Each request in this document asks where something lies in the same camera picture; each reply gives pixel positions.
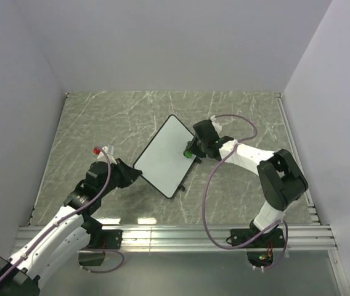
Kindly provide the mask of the green whiteboard eraser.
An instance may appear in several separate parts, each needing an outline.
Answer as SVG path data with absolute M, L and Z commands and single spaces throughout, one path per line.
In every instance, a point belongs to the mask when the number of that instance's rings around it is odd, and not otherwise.
M 186 147 L 183 151 L 183 155 L 186 157 L 186 158 L 192 158 L 193 157 L 193 142 L 192 141 L 189 141 L 187 144 L 186 144 Z

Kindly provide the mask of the small black-framed whiteboard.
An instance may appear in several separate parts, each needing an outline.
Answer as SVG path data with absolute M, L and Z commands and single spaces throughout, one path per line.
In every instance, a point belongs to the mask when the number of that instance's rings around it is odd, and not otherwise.
M 193 154 L 184 154 L 193 134 L 175 115 L 170 115 L 151 138 L 133 168 L 142 172 L 142 178 L 167 199 L 182 185 L 187 173 L 200 159 Z

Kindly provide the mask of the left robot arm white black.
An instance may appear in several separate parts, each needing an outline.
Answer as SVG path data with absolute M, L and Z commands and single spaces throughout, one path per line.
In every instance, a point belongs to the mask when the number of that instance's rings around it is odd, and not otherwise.
M 39 295 L 44 280 L 81 249 L 101 258 L 120 253 L 123 232 L 104 230 L 92 215 L 109 192 L 130 186 L 141 175 L 119 158 L 91 164 L 53 219 L 8 259 L 0 257 L 0 295 Z

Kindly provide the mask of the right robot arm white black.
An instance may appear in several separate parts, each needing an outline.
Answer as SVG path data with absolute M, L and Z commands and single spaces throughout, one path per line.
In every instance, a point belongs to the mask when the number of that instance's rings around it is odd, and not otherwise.
M 223 249 L 231 249 L 221 245 L 211 235 L 206 221 L 206 198 L 210 182 L 224 163 L 236 165 L 246 169 L 259 177 L 265 202 L 256 218 L 251 222 L 250 238 L 239 245 L 244 247 L 253 243 L 258 247 L 266 245 L 272 237 L 271 232 L 283 220 L 288 207 L 298 200 L 308 189 L 308 182 L 292 154 L 281 149 L 277 152 L 261 150 L 244 144 L 245 141 L 257 137 L 258 129 L 249 119 L 239 115 L 251 125 L 253 134 L 236 140 L 229 136 L 220 137 L 221 125 L 217 122 L 219 116 L 199 121 L 193 125 L 195 132 L 193 139 L 187 143 L 184 151 L 186 157 L 194 155 L 198 158 L 217 160 L 217 165 L 211 171 L 206 182 L 201 204 L 203 227 L 209 240 Z

